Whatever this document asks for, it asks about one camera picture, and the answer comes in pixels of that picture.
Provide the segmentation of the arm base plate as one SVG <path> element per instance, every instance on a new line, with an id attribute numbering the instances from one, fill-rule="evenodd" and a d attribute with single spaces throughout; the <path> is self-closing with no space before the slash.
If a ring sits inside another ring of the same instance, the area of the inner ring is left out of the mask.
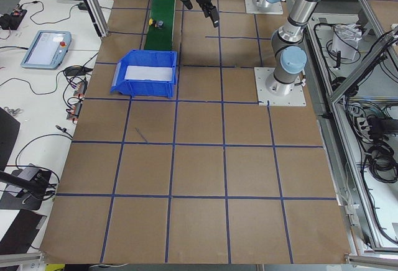
<path id="1" fill-rule="evenodd" d="M 260 106 L 304 107 L 306 106 L 303 86 L 297 76 L 291 84 L 279 83 L 274 78 L 274 68 L 254 68 L 257 99 Z"/>
<path id="2" fill-rule="evenodd" d="M 282 15 L 281 0 L 244 0 L 247 14 Z"/>

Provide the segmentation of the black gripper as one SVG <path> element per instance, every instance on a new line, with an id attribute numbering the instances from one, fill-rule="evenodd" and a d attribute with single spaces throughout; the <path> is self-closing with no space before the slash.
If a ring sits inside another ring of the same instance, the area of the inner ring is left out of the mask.
<path id="1" fill-rule="evenodd" d="M 183 5 L 188 9 L 193 9 L 191 0 L 180 0 Z M 203 9 L 205 17 L 209 17 L 213 23 L 213 27 L 219 27 L 220 17 L 216 6 L 212 4 L 212 0 L 196 0 L 199 6 Z"/>

